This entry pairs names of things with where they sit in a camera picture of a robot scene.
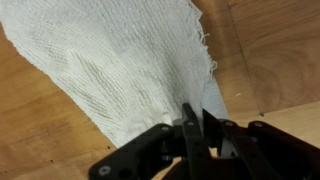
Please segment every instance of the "screw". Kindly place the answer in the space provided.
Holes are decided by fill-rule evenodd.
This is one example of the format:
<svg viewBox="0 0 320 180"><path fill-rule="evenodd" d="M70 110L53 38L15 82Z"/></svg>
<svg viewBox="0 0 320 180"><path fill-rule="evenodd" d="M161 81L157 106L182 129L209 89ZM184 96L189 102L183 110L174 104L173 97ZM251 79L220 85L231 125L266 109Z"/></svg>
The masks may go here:
<svg viewBox="0 0 320 180"><path fill-rule="evenodd" d="M259 122L255 122L254 125L257 126L257 127L262 127L262 124L259 123Z"/></svg>
<svg viewBox="0 0 320 180"><path fill-rule="evenodd" d="M110 172L111 172L111 167L110 166L102 166L99 169L100 176L108 175Z"/></svg>
<svg viewBox="0 0 320 180"><path fill-rule="evenodd" d="M161 128L163 131L168 131L169 130L169 127L168 126L162 126Z"/></svg>
<svg viewBox="0 0 320 180"><path fill-rule="evenodd" d="M194 125L194 122L189 121L187 124L188 124L189 126L193 126L193 125Z"/></svg>
<svg viewBox="0 0 320 180"><path fill-rule="evenodd" d="M226 124L227 126L233 126L233 122L231 122L231 121L227 121L225 124Z"/></svg>
<svg viewBox="0 0 320 180"><path fill-rule="evenodd" d="M173 159L173 157L172 156L161 156L161 159L164 161L170 161Z"/></svg>

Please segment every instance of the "white cloth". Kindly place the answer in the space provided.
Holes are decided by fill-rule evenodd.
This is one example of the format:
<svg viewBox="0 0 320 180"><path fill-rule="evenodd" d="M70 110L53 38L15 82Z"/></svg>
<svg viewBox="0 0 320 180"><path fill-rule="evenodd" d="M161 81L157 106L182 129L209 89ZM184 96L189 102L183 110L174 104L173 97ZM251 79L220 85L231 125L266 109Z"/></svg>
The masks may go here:
<svg viewBox="0 0 320 180"><path fill-rule="evenodd" d="M214 67L190 0L0 0L18 52L117 147L189 102L201 117Z"/></svg>

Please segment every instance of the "wooden surface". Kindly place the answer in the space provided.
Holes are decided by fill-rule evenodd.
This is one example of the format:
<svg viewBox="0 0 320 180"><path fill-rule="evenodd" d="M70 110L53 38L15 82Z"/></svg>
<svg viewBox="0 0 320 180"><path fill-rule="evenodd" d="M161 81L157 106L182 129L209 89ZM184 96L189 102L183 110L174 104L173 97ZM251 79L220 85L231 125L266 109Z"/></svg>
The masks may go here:
<svg viewBox="0 0 320 180"><path fill-rule="evenodd" d="M319 2L196 0L227 109L320 147ZM0 179L85 179L115 150L0 31Z"/></svg>
<svg viewBox="0 0 320 180"><path fill-rule="evenodd" d="M320 1L229 0L261 112L320 100Z"/></svg>

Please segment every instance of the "folded cloth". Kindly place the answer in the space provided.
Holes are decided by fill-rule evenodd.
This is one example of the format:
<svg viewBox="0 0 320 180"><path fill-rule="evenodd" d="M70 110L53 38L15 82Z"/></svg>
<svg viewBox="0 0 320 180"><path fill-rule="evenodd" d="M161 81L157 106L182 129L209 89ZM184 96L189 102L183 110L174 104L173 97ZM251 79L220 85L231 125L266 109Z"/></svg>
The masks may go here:
<svg viewBox="0 0 320 180"><path fill-rule="evenodd" d="M18 52L117 147L189 102L201 118L215 63L190 0L0 0Z"/></svg>

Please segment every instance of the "wood grain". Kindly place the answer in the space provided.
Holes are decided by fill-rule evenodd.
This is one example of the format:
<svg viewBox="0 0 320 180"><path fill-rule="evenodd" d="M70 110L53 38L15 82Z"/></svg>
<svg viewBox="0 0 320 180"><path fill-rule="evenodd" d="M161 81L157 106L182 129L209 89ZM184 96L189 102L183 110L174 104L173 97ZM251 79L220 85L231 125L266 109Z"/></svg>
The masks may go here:
<svg viewBox="0 0 320 180"><path fill-rule="evenodd" d="M90 163L81 171L64 171L62 163L52 179L86 174L115 147L62 90L16 52L2 29L0 34L0 179L16 177L16 172L35 179L48 172L40 167L82 161L85 154L102 151L86 156Z"/></svg>
<svg viewBox="0 0 320 180"><path fill-rule="evenodd" d="M280 7L278 2L270 0L229 0L228 2L226 0L195 0L195 4L203 11L201 18L203 29L205 33L210 34L206 39L209 52L219 63L215 76L231 119L242 126L246 126L249 121L255 119L263 120L320 147L318 134L320 102L317 101L317 92L312 92L312 88L310 89L313 86L317 89L319 86L313 80L306 78L308 73L310 73L309 76L318 73L315 61L318 52L315 50L316 47L311 47L312 44L317 45L315 40L317 33L314 29L318 25L310 23L314 22L315 17L312 15L315 16L316 13L310 10L310 3L308 6L306 5L308 3L301 5L302 3L297 0L293 0L293 3L284 0L279 2L282 4ZM317 7L316 1L310 2ZM298 7L295 7L294 3L301 5L304 9L309 8L305 12L307 14L304 16L305 22L302 22L303 17L296 17L298 15L292 12L284 17L279 16L286 14L289 11L286 9L288 7L296 12ZM299 37L309 38L304 38L303 41L297 40L296 34L308 30L310 33L300 34ZM261 85L257 85L257 80L252 81L251 78L259 76L256 79L267 79L270 75L269 73L255 75L254 72L260 72L260 70L253 70L262 65L262 60L265 64L276 60L290 64L293 61L290 57L295 57L290 55L290 51L296 52L299 57L307 57L304 60L306 64L309 63L309 66L298 63L294 67L304 76L299 81L304 84L302 89L308 90L310 94L308 97L301 96L296 93L296 89L292 89L291 98L298 99L295 101L299 102L289 103L294 107L286 108L289 105L284 102L288 100L284 101L283 98L288 98L287 95L280 96L282 99L277 100L283 103L275 106L275 103L270 102L270 105L264 107L261 103L267 101L263 99L275 96L265 92L259 94L258 91L266 90L264 88L259 90ZM281 72L287 73L291 78L292 68L283 68ZM283 93L289 90L286 87L289 86L286 81L271 79L272 81L267 81L265 86L269 87L269 83L278 84L269 88L272 91ZM88 168L115 150L111 142L99 132L64 92L16 52L12 44L5 39L2 30L0 31L0 102L1 180L86 179ZM261 108L269 111L282 110L264 113L262 117L259 115L257 102L260 110ZM160 173L155 179L161 179L161 177Z"/></svg>
<svg viewBox="0 0 320 180"><path fill-rule="evenodd" d="M260 111L320 100L320 1L229 4Z"/></svg>

